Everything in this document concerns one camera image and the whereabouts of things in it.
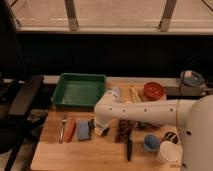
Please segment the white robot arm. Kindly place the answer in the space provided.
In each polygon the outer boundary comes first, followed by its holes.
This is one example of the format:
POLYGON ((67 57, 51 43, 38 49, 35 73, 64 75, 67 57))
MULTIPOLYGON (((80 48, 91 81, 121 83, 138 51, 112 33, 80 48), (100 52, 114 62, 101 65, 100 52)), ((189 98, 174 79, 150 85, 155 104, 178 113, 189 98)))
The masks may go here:
POLYGON ((179 127, 183 137, 181 171, 213 171, 213 95, 198 100, 120 103, 119 93, 108 90, 96 103, 94 113, 97 135, 114 118, 179 127))

